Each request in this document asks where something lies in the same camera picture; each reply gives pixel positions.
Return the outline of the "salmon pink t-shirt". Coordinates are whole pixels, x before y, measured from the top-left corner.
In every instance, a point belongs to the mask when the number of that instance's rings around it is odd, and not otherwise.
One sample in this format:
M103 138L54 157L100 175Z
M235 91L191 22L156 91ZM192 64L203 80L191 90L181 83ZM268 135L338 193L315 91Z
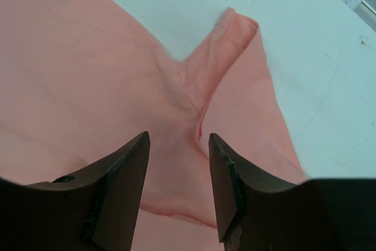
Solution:
M222 250L209 136L291 183L305 176L259 24L229 8L174 61L112 0L1 0L1 175L30 184L148 131L133 250Z

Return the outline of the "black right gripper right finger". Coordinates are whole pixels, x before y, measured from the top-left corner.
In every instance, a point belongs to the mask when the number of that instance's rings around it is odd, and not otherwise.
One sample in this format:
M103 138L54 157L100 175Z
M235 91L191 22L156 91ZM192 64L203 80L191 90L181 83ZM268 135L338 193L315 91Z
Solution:
M209 137L220 243L226 250L374 250L375 180L293 184Z

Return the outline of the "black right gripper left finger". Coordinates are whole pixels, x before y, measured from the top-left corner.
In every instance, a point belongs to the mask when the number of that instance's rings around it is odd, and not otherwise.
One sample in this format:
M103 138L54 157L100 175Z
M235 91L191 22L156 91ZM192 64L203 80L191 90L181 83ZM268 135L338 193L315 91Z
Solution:
M142 132L53 182L1 180L2 250L130 250L150 151Z

